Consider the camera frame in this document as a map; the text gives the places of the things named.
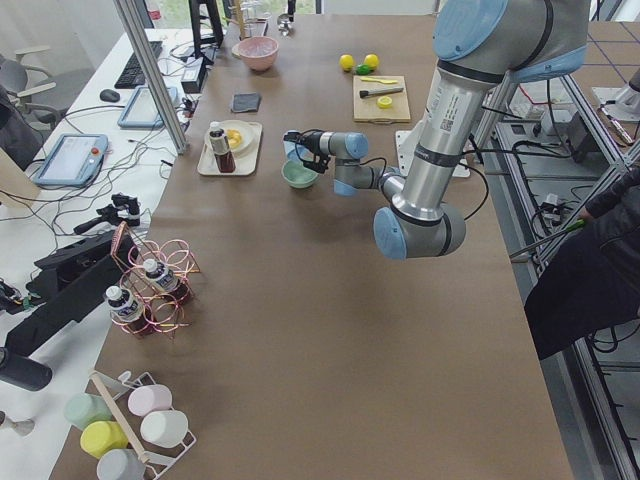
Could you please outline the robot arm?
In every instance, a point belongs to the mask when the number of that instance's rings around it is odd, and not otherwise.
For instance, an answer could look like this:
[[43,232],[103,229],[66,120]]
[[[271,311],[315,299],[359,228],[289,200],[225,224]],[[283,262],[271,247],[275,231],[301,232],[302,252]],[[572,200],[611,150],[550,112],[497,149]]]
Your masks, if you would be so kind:
[[312,157],[304,167],[335,167],[334,185],[378,188],[388,206],[374,216],[379,250],[390,259],[454,252],[466,225],[443,196],[486,93],[504,79],[547,80],[577,70],[586,56],[588,1],[449,1],[433,33],[438,59],[426,113],[413,130],[407,174],[366,168],[368,143],[355,132],[289,131],[284,139]]

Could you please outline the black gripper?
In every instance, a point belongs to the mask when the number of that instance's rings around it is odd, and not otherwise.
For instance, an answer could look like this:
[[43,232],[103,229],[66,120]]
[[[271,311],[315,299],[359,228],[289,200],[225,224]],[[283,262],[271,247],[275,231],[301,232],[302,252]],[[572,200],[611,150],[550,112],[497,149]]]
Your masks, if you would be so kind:
[[320,145],[323,134],[324,131],[321,130],[309,130],[302,133],[299,131],[287,131],[283,136],[283,140],[306,148],[312,154],[312,159],[304,160],[300,157],[302,165],[316,173],[324,174],[328,169],[330,158],[328,150]]

